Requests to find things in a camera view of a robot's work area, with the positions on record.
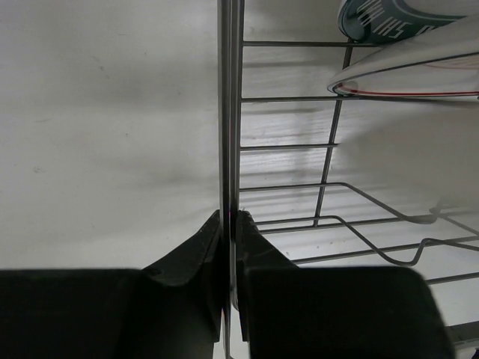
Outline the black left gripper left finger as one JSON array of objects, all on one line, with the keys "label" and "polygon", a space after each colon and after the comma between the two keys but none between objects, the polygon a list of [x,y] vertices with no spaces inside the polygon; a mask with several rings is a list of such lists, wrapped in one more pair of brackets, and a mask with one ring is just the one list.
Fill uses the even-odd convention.
[{"label": "black left gripper left finger", "polygon": [[3,358],[211,358],[220,218],[143,269],[1,272]]}]

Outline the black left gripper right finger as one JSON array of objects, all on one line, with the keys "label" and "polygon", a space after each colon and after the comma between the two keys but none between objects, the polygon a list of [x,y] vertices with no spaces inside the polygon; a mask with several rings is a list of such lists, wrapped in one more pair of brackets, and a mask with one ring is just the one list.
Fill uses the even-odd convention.
[{"label": "black left gripper right finger", "polygon": [[252,358],[453,358],[422,276],[397,266],[301,268],[237,216],[237,300]]}]

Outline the metal wire dish rack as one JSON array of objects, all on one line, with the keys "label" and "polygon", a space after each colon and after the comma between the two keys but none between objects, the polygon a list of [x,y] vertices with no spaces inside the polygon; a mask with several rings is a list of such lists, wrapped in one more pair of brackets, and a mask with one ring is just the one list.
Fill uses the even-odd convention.
[{"label": "metal wire dish rack", "polygon": [[237,300],[237,216],[301,268],[419,271],[460,354],[478,356],[478,211],[374,179],[345,159],[349,137],[478,96],[342,96],[334,73],[376,51],[341,33],[341,1],[218,3],[222,226]]}]

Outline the orange sunburst plate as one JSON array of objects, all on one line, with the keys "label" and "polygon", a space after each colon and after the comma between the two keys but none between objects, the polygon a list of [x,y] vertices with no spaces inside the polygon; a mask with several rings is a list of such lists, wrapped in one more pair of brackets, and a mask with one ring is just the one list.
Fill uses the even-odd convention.
[{"label": "orange sunburst plate", "polygon": [[374,178],[478,211],[478,105],[438,105],[360,132],[340,154]]},{"label": "orange sunburst plate", "polygon": [[334,75],[342,96],[478,96],[478,15],[386,46]]}]

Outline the green rimmed plate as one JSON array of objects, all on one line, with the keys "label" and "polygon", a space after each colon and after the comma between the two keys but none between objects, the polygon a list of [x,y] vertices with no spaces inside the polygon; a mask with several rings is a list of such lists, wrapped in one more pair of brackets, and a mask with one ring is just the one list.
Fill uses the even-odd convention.
[{"label": "green rimmed plate", "polygon": [[415,37],[478,13],[477,1],[347,0],[338,27],[357,43],[386,44]]}]

